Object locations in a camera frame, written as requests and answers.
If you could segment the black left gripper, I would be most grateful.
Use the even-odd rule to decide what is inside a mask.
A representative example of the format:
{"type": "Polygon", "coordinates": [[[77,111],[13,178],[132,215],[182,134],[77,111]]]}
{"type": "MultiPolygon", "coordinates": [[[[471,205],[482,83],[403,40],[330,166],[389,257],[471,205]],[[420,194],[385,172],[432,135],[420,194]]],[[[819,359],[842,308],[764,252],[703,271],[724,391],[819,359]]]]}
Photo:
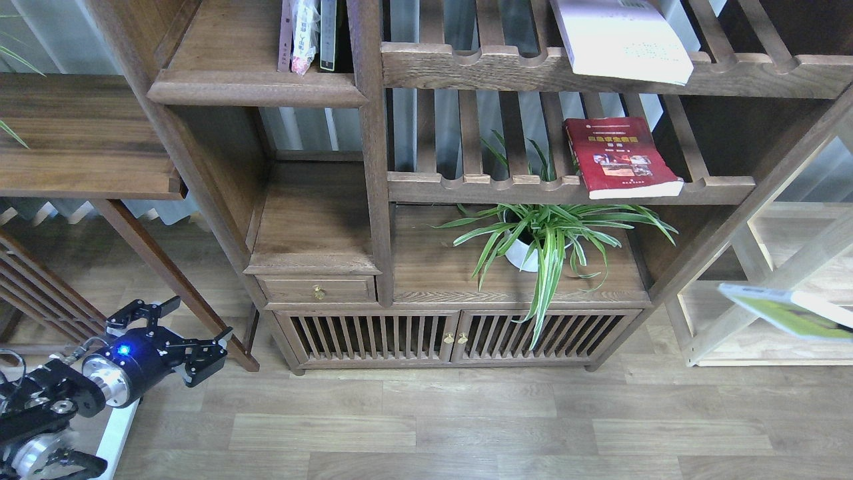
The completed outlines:
{"type": "Polygon", "coordinates": [[[180,297],[164,303],[146,304],[137,299],[110,316],[107,334],[109,345],[88,355],[83,361],[83,376],[103,392],[106,404],[124,408],[161,382],[178,365],[184,385],[195,388],[223,368],[226,346],[233,336],[228,326],[213,339],[185,339],[158,321],[180,307],[180,297]],[[144,318],[147,327],[128,330],[128,326],[144,318]]]}

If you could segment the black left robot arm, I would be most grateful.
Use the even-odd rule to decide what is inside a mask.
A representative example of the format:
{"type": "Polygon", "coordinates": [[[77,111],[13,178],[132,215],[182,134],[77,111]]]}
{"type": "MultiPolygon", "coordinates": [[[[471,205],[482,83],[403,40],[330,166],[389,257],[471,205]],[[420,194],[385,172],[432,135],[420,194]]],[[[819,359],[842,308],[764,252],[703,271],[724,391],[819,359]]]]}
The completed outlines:
{"type": "Polygon", "coordinates": [[[43,478],[55,469],[66,470],[67,479],[98,477],[109,463],[74,449],[74,416],[131,406],[170,373],[180,373],[194,388],[222,369],[233,329],[213,339],[186,339],[159,325],[180,303],[180,297],[160,304],[132,301],[107,318],[96,352],[89,352],[89,338],[72,355],[3,380],[2,478],[43,478]]]}

